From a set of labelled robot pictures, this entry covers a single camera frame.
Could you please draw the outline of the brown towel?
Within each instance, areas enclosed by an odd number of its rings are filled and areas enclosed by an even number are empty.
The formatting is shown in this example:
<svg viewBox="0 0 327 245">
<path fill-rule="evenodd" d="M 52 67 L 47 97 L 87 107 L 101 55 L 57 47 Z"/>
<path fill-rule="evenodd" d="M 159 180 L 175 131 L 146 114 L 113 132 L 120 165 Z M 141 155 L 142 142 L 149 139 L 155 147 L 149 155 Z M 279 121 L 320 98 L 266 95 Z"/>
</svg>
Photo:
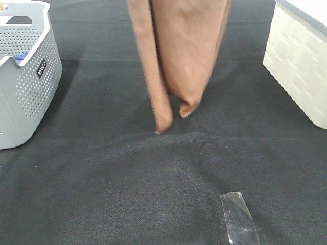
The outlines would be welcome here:
<svg viewBox="0 0 327 245">
<path fill-rule="evenodd" d="M 173 121 L 170 96 L 179 114 L 199 106 L 216 63 L 231 1 L 128 1 L 156 133 Z"/>
</svg>

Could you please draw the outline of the blue towel in basket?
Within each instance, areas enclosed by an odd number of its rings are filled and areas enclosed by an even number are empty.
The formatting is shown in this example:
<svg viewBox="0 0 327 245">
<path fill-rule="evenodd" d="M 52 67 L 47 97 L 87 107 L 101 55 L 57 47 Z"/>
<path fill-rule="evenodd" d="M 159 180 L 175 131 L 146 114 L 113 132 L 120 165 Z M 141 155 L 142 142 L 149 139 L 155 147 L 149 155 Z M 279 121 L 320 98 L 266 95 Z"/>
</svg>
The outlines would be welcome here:
<svg viewBox="0 0 327 245">
<path fill-rule="evenodd" d="M 19 64 L 20 62 L 22 62 L 24 60 L 24 58 L 28 55 L 28 53 L 29 53 L 29 51 L 26 51 L 23 54 L 16 55 L 16 56 L 14 56 L 14 59 Z"/>
</svg>

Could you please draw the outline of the black table cloth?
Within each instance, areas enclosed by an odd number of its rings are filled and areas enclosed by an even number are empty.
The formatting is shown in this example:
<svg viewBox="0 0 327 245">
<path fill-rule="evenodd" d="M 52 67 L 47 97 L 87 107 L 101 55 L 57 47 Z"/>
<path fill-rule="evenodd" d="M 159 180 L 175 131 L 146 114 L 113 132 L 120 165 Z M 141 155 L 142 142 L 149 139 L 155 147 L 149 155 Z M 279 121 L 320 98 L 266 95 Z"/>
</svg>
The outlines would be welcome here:
<svg viewBox="0 0 327 245">
<path fill-rule="evenodd" d="M 274 1 L 234 1 L 198 109 L 155 122 L 125 1 L 50 1 L 61 81 L 1 151 L 1 244 L 228 244 L 239 191 L 261 244 L 326 244 L 326 130 L 263 66 Z"/>
</svg>

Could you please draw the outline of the clear tape strip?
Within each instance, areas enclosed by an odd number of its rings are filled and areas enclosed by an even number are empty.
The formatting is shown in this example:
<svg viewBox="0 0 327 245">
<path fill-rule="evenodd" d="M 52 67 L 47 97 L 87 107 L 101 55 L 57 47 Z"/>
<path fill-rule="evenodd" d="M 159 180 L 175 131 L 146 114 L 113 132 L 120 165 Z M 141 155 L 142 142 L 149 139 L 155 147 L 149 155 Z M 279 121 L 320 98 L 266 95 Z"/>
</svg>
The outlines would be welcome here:
<svg viewBox="0 0 327 245">
<path fill-rule="evenodd" d="M 229 244 L 260 245 L 258 234 L 241 192 L 220 195 Z"/>
</svg>

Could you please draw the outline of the grey perforated laundry basket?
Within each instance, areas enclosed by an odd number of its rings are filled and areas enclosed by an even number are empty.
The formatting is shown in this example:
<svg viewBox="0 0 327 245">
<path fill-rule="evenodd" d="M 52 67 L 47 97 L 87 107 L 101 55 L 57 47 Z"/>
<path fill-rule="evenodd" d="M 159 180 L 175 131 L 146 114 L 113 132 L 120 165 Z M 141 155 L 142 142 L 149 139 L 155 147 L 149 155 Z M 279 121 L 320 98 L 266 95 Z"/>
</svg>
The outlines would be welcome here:
<svg viewBox="0 0 327 245">
<path fill-rule="evenodd" d="M 26 143 L 58 87 L 62 64 L 44 1 L 1 1 L 1 149 Z M 19 64 L 14 56 L 29 51 Z"/>
</svg>

